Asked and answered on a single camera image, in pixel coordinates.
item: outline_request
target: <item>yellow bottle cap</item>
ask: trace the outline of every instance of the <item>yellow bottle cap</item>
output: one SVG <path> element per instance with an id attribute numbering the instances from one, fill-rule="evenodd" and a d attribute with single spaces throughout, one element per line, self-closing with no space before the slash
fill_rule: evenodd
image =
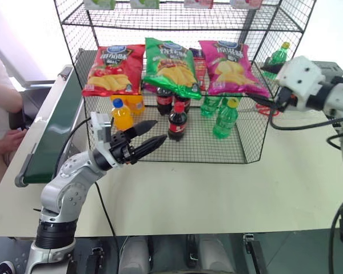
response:
<path id="1" fill-rule="evenodd" d="M 289 42 L 284 42 L 284 43 L 282 44 L 282 47 L 283 47 L 284 49 L 288 49 L 288 48 L 290 47 L 290 43 L 289 43 Z"/>
<path id="2" fill-rule="evenodd" d="M 228 103 L 227 103 L 228 107 L 230 108 L 237 108 L 238 105 L 239 105 L 239 99 L 238 98 L 235 98 L 235 97 L 232 97 L 228 100 Z"/>

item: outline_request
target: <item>green chip bag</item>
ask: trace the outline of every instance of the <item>green chip bag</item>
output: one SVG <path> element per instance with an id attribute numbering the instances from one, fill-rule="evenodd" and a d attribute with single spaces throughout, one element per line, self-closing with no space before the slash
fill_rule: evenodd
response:
<path id="1" fill-rule="evenodd" d="M 190 50 L 171 41 L 146 38 L 146 76 L 153 86 L 172 90 L 186 98 L 201 99 Z"/>

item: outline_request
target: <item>bottle cap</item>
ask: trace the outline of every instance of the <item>bottle cap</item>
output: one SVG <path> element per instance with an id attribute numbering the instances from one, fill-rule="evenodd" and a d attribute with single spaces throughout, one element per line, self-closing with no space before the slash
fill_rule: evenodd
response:
<path id="1" fill-rule="evenodd" d="M 174 105 L 174 111 L 176 113 L 182 113 L 184 111 L 184 103 L 176 102 L 176 104 Z"/>
<path id="2" fill-rule="evenodd" d="M 282 44 L 282 47 L 283 47 L 284 49 L 288 49 L 288 48 L 290 47 L 290 43 L 289 43 L 289 42 L 284 42 L 284 43 Z"/>
<path id="3" fill-rule="evenodd" d="M 235 97 L 232 97 L 228 100 L 228 103 L 227 103 L 228 107 L 230 108 L 237 108 L 238 105 L 239 105 L 239 99 L 238 98 L 235 98 Z"/>
<path id="4" fill-rule="evenodd" d="M 113 100 L 113 106 L 116 108 L 123 107 L 122 99 L 117 98 Z"/>

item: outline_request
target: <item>blue bottle cap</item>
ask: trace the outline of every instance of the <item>blue bottle cap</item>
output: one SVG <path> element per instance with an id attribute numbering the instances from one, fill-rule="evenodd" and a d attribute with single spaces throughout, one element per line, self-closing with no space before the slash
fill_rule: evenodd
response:
<path id="1" fill-rule="evenodd" d="M 113 100 L 113 106 L 116 108 L 123 107 L 122 99 L 117 98 Z"/>

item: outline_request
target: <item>red chip bag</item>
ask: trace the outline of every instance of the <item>red chip bag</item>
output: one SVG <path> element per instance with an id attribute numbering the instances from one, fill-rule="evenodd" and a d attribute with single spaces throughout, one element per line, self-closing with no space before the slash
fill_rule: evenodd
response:
<path id="1" fill-rule="evenodd" d="M 99 47 L 83 96 L 140 94 L 145 45 Z"/>
<path id="2" fill-rule="evenodd" d="M 227 41 L 200 41 L 210 76 L 208 94 L 251 93 L 269 96 L 253 75 L 248 46 Z"/>

